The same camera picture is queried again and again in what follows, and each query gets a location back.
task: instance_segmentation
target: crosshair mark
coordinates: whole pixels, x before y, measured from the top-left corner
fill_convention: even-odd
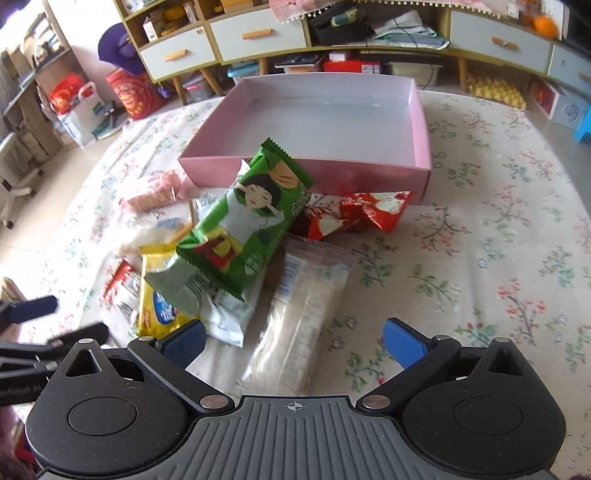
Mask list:
[[[305,405],[302,405],[300,402],[293,401],[289,405],[285,405],[286,408],[289,408],[291,411],[296,412],[300,411],[302,408],[305,408]]]

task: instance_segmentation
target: blue stool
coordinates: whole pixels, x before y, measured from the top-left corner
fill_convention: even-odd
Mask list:
[[[587,115],[583,118],[580,127],[575,130],[574,137],[577,142],[580,142],[586,134],[591,134],[591,108],[587,111]]]

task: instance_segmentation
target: wooden drawer handle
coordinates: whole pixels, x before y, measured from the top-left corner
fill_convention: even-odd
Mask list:
[[[188,52],[186,49],[176,51],[174,53],[171,53],[168,57],[164,57],[164,61],[174,61],[174,60],[182,59],[183,57],[187,56],[187,53]]]
[[[492,37],[492,42],[495,45],[498,45],[503,48],[508,48],[509,50],[518,50],[519,49],[519,46],[517,45],[517,43],[506,41],[506,40],[503,40],[498,37]]]
[[[591,77],[586,73],[579,72],[579,78],[584,82],[591,83]]]
[[[266,28],[264,30],[255,30],[254,32],[247,32],[242,34],[243,40],[254,40],[255,38],[268,37],[273,33],[272,28]]]

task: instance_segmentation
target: cartoon girl illustration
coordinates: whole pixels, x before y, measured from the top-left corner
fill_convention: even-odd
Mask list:
[[[218,270],[227,271],[253,234],[285,220],[283,212],[277,210],[280,200],[281,188],[267,173],[251,175],[244,183],[237,183],[226,194],[228,214],[206,234],[207,241],[193,251]]]

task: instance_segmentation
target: wooden table leg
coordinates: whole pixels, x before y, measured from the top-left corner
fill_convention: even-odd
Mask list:
[[[457,58],[457,66],[460,72],[460,87],[462,91],[468,91],[468,61],[464,57]]]
[[[266,58],[259,59],[259,71],[261,75],[267,75],[269,73],[269,62]]]
[[[183,84],[181,83],[181,77],[173,77],[173,83],[174,83],[174,88],[177,91],[177,95],[178,98],[181,100],[181,104],[187,105],[187,100],[185,99],[184,96],[184,88],[183,88]]]
[[[203,78],[207,80],[209,86],[214,92],[216,92],[216,95],[223,95],[222,87],[220,87],[220,84],[217,82],[215,76],[212,75],[212,72],[209,69],[201,69],[201,75],[203,75]]]

